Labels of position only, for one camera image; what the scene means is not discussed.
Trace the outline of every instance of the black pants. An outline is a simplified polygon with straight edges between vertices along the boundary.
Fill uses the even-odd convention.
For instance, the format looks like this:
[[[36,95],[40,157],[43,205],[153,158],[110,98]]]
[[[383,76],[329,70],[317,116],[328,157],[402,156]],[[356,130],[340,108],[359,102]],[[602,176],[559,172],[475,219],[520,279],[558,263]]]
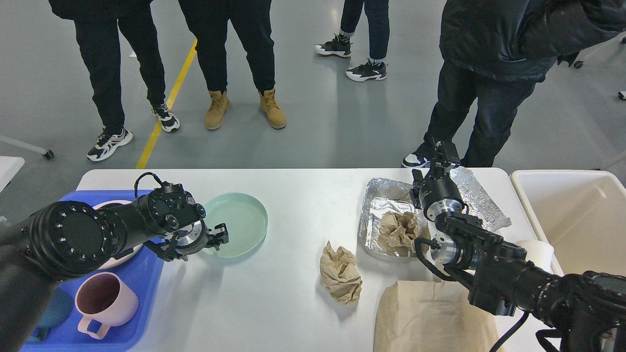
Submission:
[[[500,82],[444,62],[439,74],[437,104],[428,131],[418,152],[434,157],[431,138],[452,140],[478,98],[478,112],[469,146],[461,164],[465,167],[491,167],[511,135],[518,106],[535,89],[535,81]]]
[[[389,0],[346,0],[341,15],[341,30],[354,33],[364,4],[369,26],[369,57],[381,60],[387,56],[389,45]]]
[[[198,39],[198,63],[210,91],[225,91],[228,21],[247,53],[254,85],[274,88],[274,41],[270,37],[272,0],[178,0],[189,30]]]
[[[139,71],[148,87],[150,104],[163,104],[165,72],[158,50],[157,29],[152,21],[149,4],[123,18],[99,22],[75,21],[74,24],[76,41],[89,71],[93,102],[96,103],[105,132],[117,134],[124,127],[118,27],[137,54]]]

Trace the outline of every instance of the chair wheel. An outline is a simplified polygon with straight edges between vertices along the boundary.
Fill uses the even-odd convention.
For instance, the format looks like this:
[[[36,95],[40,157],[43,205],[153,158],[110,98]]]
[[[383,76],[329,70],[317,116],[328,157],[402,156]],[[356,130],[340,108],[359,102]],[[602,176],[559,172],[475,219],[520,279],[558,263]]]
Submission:
[[[42,154],[43,158],[46,160],[50,160],[52,158],[54,158],[54,153],[52,152],[52,150],[48,149],[48,152],[45,154]]]

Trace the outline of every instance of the robotic arm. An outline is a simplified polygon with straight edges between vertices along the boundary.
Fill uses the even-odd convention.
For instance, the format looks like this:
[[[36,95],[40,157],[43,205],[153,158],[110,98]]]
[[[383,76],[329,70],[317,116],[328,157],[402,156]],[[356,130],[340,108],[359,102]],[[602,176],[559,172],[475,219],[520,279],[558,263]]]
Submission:
[[[140,179],[160,187],[137,197]],[[203,248],[228,243],[225,224],[204,223],[204,208],[181,184],[144,173],[135,201],[94,210],[75,201],[53,203],[0,230],[0,351],[18,351],[45,312],[54,289],[119,259],[144,243],[163,259],[187,260]],[[164,239],[161,244],[150,241]]]
[[[532,314],[554,328],[536,334],[547,352],[606,351],[602,345],[611,331],[617,334],[611,351],[626,351],[622,326],[626,277],[593,271],[561,277],[526,261],[524,248],[482,229],[482,220],[463,212],[467,206],[449,176],[458,165],[454,145],[438,142],[426,177],[413,170],[413,203],[438,230],[434,239],[416,239],[415,246],[431,248],[431,257],[443,265],[444,272],[421,251],[418,259],[442,280],[458,281],[467,288],[470,304],[494,315],[513,316],[516,307],[526,312],[491,350],[496,351]],[[546,338],[561,338],[560,349]]]

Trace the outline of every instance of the white plastic bin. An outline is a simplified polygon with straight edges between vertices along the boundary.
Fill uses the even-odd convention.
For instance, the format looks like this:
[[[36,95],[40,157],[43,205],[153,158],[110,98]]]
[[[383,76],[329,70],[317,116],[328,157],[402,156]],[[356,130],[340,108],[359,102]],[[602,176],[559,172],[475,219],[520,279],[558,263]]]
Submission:
[[[537,239],[554,247],[555,274],[626,276],[626,189],[606,171],[521,170],[511,174]]]

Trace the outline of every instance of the blue tray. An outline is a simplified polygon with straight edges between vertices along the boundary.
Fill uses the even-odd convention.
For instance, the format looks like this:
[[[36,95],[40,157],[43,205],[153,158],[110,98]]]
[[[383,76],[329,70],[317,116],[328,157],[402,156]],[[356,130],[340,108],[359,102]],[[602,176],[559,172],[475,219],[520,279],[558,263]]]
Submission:
[[[149,190],[140,190],[139,195],[147,194]],[[90,206],[95,206],[109,200],[134,200],[132,190],[84,190],[75,191],[65,195],[61,200],[78,200]],[[71,297],[76,295],[80,285],[91,275],[109,271],[117,274],[124,283],[130,287],[139,299],[137,313],[124,325],[111,327],[108,334],[102,340],[89,337],[87,334],[78,332],[76,327],[82,315],[73,308],[68,319],[56,328],[50,329],[48,337],[42,342],[27,342],[21,351],[126,351],[139,341],[148,322],[152,307],[154,293],[163,268],[163,261],[145,246],[141,247],[128,261],[119,266],[106,270],[98,270],[80,279],[66,282],[60,286]],[[92,322],[90,331],[97,331],[99,323]]]

